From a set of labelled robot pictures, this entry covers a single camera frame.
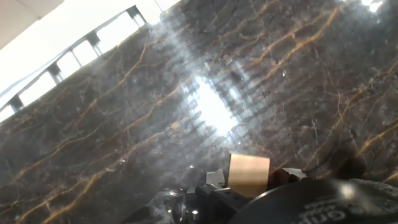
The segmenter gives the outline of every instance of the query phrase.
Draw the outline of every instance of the metal component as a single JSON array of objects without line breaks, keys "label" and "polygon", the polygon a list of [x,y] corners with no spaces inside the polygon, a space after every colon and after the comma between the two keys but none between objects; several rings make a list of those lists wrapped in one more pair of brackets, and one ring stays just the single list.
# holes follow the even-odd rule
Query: metal component
[{"label": "metal component", "polygon": [[219,189],[225,184],[225,178],[223,170],[219,169],[216,172],[207,172],[206,184],[213,184]]}]

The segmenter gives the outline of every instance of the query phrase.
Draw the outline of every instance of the black plastic part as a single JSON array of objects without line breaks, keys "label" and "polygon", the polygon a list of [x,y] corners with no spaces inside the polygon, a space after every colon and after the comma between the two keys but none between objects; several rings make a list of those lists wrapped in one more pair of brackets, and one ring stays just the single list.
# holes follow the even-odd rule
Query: black plastic part
[{"label": "black plastic part", "polygon": [[230,188],[212,191],[209,197],[208,223],[226,223],[249,201]]},{"label": "black plastic part", "polygon": [[308,180],[270,190],[228,224],[393,224],[398,198],[345,180]]}]

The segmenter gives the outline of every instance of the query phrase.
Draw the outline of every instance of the white wall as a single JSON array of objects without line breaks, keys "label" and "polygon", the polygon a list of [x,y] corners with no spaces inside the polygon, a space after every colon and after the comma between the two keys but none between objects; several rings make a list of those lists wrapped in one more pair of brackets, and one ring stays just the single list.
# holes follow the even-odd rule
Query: white wall
[{"label": "white wall", "polygon": [[135,3],[135,0],[65,0],[0,50],[0,92]]}]

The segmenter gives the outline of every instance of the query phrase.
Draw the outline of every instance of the dark marble surface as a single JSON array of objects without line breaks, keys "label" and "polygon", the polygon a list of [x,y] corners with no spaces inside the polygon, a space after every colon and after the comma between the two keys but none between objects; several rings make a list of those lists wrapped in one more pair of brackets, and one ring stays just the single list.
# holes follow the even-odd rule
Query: dark marble surface
[{"label": "dark marble surface", "polygon": [[229,152],[394,184],[398,2],[362,2],[178,3],[1,124],[0,223],[119,223]]}]

